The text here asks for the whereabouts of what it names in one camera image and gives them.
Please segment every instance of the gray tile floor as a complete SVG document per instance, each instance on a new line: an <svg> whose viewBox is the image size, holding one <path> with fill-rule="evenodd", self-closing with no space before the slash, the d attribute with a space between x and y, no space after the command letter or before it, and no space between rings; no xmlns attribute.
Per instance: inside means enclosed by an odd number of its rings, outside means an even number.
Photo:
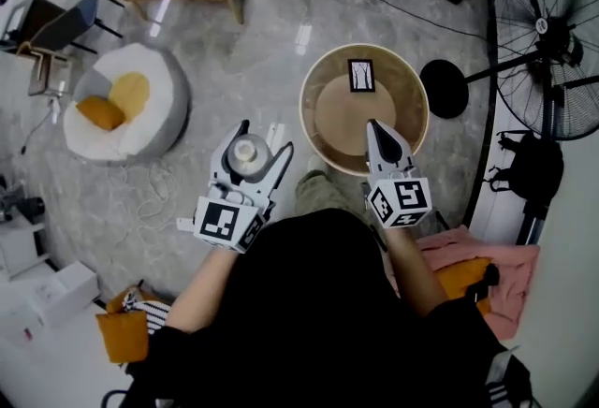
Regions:
<svg viewBox="0 0 599 408"><path fill-rule="evenodd" d="M69 7L78 0L52 0ZM389 0L436 22L484 33L486 0ZM226 5L172 0L158 36L131 7L102 3L105 24L124 34L119 40L94 28L82 43L100 53L142 41L168 48L179 59L192 87L192 110L181 141L151 164L106 168L69 154L62 127L46 124L22 141L43 117L45 100L28 98L23 89L0 92L2 167L12 180L24 180L31 195L47 204L47 243L60 265L80 260L95 270L109 296L143 278L156 289L180 292L208 248L174 226L190 216L206 188L210 154L227 130L243 118L266 135L272 122L286 125L296 155L275 199L276 215L291 214L293 188L311 154L298 115L301 82L326 51L351 42L383 45L401 55L416 71L429 60L445 58L464 73L487 66L484 42L438 29L373 0L242 0L245 25L238 25ZM149 4L151 14L159 1ZM305 53L296 36L312 26ZM78 51L79 72L95 56ZM431 116L425 143L416 156L430 178L435 205L456 226L470 196L487 117L488 82L470 86L470 103L455 120ZM334 174L356 203L359 180ZM431 232L434 224L425 227Z"/></svg>

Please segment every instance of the person's foot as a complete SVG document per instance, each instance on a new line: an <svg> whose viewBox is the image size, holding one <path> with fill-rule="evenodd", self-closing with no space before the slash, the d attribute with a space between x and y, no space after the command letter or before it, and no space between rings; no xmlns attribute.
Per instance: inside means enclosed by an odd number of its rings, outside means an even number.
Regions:
<svg viewBox="0 0 599 408"><path fill-rule="evenodd" d="M329 172L327 162L316 154L312 155L310 160L308 160L308 173L314 171L323 172L325 175Z"/></svg>

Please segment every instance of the black bag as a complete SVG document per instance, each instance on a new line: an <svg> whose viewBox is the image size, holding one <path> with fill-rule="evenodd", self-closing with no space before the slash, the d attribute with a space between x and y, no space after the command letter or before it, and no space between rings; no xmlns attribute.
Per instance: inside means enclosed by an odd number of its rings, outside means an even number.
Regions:
<svg viewBox="0 0 599 408"><path fill-rule="evenodd" d="M524 137L516 142L505 134L524 134ZM489 183L493 192L511 190L541 212L547 212L563 175L560 145L552 140L537 138L531 131L512 130L500 132L500 135L502 149L511 150L516 156L510 168L492 168L497 172L485 182ZM495 186L499 182L508 182L509 188Z"/></svg>

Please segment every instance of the white marker cube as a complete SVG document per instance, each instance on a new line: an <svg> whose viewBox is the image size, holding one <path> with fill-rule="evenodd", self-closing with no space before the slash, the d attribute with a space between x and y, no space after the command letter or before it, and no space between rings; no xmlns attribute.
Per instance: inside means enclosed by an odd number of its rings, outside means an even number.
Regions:
<svg viewBox="0 0 599 408"><path fill-rule="evenodd" d="M210 245L244 254L265 224L266 219L257 207L200 197L197 201L194 236Z"/></svg>
<svg viewBox="0 0 599 408"><path fill-rule="evenodd" d="M427 179L379 180L368 201L383 228L416 226L432 210Z"/></svg>

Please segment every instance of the framed picture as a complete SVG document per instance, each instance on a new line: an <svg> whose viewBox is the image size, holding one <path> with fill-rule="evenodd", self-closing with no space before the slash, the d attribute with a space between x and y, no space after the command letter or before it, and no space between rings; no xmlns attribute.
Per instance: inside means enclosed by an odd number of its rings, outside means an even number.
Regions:
<svg viewBox="0 0 599 408"><path fill-rule="evenodd" d="M349 90L351 92L374 92L373 61L370 59L349 59Z"/></svg>

